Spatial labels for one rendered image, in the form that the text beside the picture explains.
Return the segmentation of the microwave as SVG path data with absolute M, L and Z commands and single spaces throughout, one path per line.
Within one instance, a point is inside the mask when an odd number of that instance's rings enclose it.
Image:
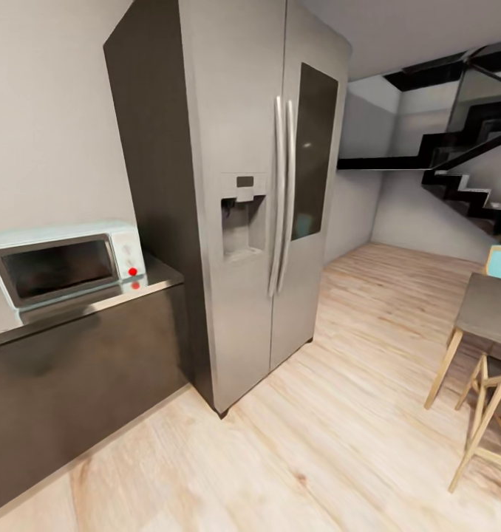
M 145 272 L 139 230 L 119 218 L 0 231 L 0 286 L 15 311 Z

